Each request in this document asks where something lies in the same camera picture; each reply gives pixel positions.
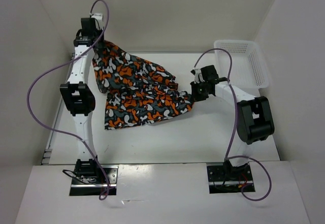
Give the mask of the orange camouflage shorts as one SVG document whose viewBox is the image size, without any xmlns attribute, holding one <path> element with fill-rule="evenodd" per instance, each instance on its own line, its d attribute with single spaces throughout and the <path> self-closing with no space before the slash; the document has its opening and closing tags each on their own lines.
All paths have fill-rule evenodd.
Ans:
<svg viewBox="0 0 325 224">
<path fill-rule="evenodd" d="M 176 77 L 164 67 L 127 53 L 112 42 L 94 48 L 92 65 L 105 94 L 106 130 L 143 126 L 189 112 L 190 93 L 179 91 Z"/>
</svg>

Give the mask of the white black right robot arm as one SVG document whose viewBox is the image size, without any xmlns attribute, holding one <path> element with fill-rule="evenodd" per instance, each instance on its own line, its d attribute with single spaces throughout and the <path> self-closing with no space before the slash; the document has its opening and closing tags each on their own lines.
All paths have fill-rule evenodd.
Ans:
<svg viewBox="0 0 325 224">
<path fill-rule="evenodd" d="M 252 155 L 253 144 L 266 140 L 275 131 L 269 101 L 264 96 L 256 97 L 231 85 L 229 78 L 219 77 L 213 65 L 193 69 L 191 73 L 194 75 L 194 81 L 190 83 L 194 102 L 204 101 L 213 95 L 235 109 L 235 125 L 222 168 L 224 177 L 234 180 L 247 166 L 247 163 L 231 162 L 233 158 L 230 151 L 235 136 L 238 136 L 241 142 L 236 155 L 247 160 Z"/>
</svg>

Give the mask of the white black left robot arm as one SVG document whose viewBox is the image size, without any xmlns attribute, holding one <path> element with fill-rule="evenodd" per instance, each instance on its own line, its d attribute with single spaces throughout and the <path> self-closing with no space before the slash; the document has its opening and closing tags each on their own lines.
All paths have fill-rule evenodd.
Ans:
<svg viewBox="0 0 325 224">
<path fill-rule="evenodd" d="M 75 123 L 78 157 L 72 177 L 83 184 L 93 184 L 102 178 L 95 159 L 91 119 L 95 109 L 95 97 L 87 85 L 90 65 L 94 57 L 93 44 L 103 29 L 102 16 L 81 18 L 81 29 L 74 39 L 75 58 L 67 82 L 60 85 L 66 109 Z"/>
</svg>

